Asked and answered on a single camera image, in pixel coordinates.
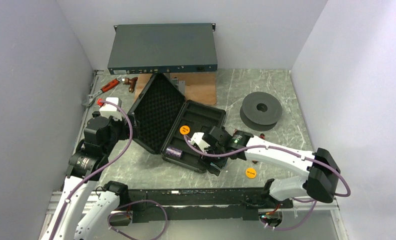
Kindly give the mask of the orange big blind button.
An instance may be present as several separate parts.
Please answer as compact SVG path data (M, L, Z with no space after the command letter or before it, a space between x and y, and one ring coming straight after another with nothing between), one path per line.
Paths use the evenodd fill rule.
M182 125L180 128L179 128L179 133L181 134L181 135L188 135L189 133L190 133L190 127L188 126L188 125Z

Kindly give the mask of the black foam-lined poker case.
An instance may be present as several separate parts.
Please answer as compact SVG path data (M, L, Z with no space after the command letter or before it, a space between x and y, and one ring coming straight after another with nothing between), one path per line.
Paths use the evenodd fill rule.
M183 104L173 101L145 100L134 102L128 111L128 117L133 126L133 140L154 155L160 155L163 160L188 168L198 173L208 170L199 162L201 155L194 152L186 143L179 128L190 127L191 137L196 132L205 133L212 127L224 124L226 112L213 106L207 106L193 100ZM167 147L182 150L181 158L165 154Z

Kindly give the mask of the purple poker chip stack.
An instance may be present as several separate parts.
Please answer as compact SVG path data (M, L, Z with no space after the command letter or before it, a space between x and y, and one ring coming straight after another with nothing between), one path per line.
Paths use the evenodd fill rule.
M170 157L174 157L174 158L178 158L180 159L182 156L183 151L171 146L168 146L165 150L165 154L170 156Z

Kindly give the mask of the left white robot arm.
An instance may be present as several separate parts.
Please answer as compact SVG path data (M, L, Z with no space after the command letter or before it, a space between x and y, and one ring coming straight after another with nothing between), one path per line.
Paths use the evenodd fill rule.
M128 186L110 181L104 185L92 208L83 213L109 163L111 151L118 141L129 140L131 131L130 120L126 117L93 114L84 128L84 138L69 159L60 201L42 239L90 239L112 210L123 210L128 206Z

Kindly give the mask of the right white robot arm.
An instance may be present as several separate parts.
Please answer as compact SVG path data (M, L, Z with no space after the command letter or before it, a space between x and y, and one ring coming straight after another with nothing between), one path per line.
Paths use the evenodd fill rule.
M331 203L336 192L340 169L330 152L318 148L315 152L296 150L266 141L249 132L237 130L229 134L221 127L196 132L187 141L192 150L210 158L230 158L274 164L294 173L285 179L269 179L261 194L262 203L272 208L280 201L310 197Z

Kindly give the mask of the orange small blind button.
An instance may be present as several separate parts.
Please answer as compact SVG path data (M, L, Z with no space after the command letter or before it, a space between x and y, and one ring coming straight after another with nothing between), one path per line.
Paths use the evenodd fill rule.
M247 168L246 171L245 171L245 175L246 175L246 177L249 178L249 179L254 179L254 178L256 178L256 176L257 176L256 169L251 168L251 167Z

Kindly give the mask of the black filament spool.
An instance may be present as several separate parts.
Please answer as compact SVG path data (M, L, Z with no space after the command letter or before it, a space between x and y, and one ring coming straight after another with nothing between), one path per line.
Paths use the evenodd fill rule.
M266 92L252 92L242 101L240 117L252 130L268 131L276 126L283 113L279 100Z

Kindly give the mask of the wooden board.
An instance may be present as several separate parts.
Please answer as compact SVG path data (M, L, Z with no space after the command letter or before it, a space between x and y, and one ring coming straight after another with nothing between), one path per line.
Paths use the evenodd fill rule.
M177 77L185 81L185 94L181 94L171 83ZM213 106L217 103L216 74L206 72L192 73L144 73L138 75L135 87L135 101L155 100L158 103L173 101L182 105L192 100L204 105Z

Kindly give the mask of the brown wooden-handled brass tool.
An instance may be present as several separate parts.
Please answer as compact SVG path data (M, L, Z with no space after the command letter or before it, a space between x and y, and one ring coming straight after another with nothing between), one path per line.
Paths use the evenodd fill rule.
M133 77L133 78L125 77L122 79L122 83L124 85L128 85L129 92L133 93L135 91L137 80L138 80L138 77Z

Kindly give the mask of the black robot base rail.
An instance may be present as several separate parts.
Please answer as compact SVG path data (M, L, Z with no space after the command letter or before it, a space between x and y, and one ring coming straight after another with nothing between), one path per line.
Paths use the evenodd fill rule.
M240 219L257 221L264 211L290 209L291 200L273 201L261 187L130 189L122 194L110 222L122 226L151 221Z

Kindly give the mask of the grey metal bracket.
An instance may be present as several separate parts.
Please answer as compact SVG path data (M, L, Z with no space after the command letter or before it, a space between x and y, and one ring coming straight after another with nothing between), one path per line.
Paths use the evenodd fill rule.
M177 77L171 79L171 83L178 89L181 94L185 94L185 81L179 80Z

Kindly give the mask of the grey rack network switch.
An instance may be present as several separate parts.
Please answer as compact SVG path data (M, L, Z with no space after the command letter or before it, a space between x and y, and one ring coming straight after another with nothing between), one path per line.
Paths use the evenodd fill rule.
M119 24L108 61L112 75L216 72L212 23Z

